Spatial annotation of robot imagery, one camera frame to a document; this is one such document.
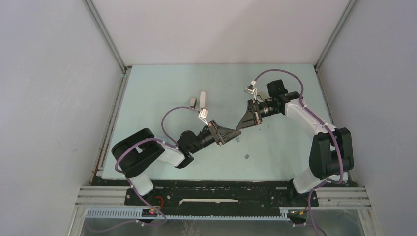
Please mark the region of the small grey stapler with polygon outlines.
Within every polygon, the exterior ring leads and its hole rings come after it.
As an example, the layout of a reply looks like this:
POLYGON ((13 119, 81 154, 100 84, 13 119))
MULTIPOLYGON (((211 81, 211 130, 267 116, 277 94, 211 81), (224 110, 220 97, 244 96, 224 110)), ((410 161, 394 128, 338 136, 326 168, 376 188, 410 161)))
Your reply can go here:
POLYGON ((196 97, 192 97, 189 102, 189 107, 192 109, 196 108, 198 99, 196 97))

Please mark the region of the white stapler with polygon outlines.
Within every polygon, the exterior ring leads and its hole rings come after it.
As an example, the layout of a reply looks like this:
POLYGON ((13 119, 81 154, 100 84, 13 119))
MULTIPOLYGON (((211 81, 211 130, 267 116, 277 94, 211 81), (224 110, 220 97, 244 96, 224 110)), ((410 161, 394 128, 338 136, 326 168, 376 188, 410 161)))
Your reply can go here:
POLYGON ((206 108, 207 93, 205 91, 200 92, 199 107, 200 109, 206 108))

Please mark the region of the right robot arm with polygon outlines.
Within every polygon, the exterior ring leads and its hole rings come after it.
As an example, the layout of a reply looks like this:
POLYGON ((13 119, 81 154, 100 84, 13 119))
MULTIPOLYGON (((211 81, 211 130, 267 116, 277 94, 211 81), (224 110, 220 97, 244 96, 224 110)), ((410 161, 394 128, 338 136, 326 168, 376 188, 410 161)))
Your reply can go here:
POLYGON ((252 81, 245 88, 254 98, 248 100, 247 110, 236 126, 238 130, 260 125, 263 118, 282 114, 297 123, 312 141, 308 168, 292 179, 292 188, 286 192, 288 203, 300 205, 306 198, 305 193, 323 182, 331 182, 333 176, 339 177, 338 183, 342 182, 343 174, 354 167, 350 131, 322 120, 302 104, 298 92, 288 92, 282 80, 267 84, 269 98, 262 101, 257 99, 254 84, 252 81))

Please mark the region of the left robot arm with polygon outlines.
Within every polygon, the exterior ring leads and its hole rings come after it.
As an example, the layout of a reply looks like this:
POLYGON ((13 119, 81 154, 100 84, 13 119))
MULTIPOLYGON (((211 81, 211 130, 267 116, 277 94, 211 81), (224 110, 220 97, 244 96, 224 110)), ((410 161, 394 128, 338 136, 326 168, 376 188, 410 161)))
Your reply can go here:
POLYGON ((146 169, 156 160, 182 169, 193 160, 193 154, 212 144, 224 145, 241 135, 237 129, 226 128, 214 120, 198 133, 182 132, 176 144, 171 144, 154 136, 149 128, 144 128, 116 143, 111 153, 116 160, 115 170, 124 175, 133 189, 136 198, 144 205, 155 200, 152 181, 146 169))

